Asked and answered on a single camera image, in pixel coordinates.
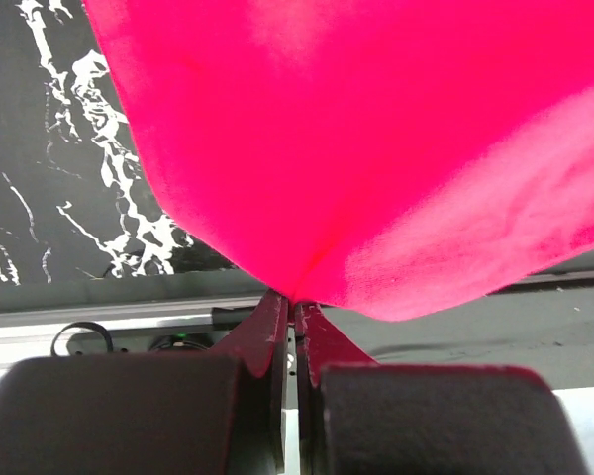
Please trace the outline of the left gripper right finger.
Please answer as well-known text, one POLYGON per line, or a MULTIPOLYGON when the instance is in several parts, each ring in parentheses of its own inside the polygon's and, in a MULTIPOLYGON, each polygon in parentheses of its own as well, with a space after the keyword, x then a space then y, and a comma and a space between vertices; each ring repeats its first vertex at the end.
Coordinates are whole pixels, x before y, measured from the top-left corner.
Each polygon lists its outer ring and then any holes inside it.
POLYGON ((568 419, 534 371, 381 364, 316 304, 294 308, 305 474, 584 474, 568 419))

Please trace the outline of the bright pink t shirt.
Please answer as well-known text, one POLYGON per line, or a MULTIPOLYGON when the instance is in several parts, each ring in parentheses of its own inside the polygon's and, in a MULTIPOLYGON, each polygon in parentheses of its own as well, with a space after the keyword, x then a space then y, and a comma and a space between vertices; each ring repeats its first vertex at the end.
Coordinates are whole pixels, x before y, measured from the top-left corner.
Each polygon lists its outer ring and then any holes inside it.
POLYGON ((384 321, 594 249, 594 1, 89 1, 159 206, 384 321))

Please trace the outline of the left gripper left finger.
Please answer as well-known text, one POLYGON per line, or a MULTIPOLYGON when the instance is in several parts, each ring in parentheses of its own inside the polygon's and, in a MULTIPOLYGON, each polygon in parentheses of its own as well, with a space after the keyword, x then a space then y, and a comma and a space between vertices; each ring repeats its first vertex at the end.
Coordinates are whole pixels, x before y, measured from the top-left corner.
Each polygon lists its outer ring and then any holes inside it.
POLYGON ((278 474, 289 305, 205 351, 33 358, 0 380, 0 474, 278 474))

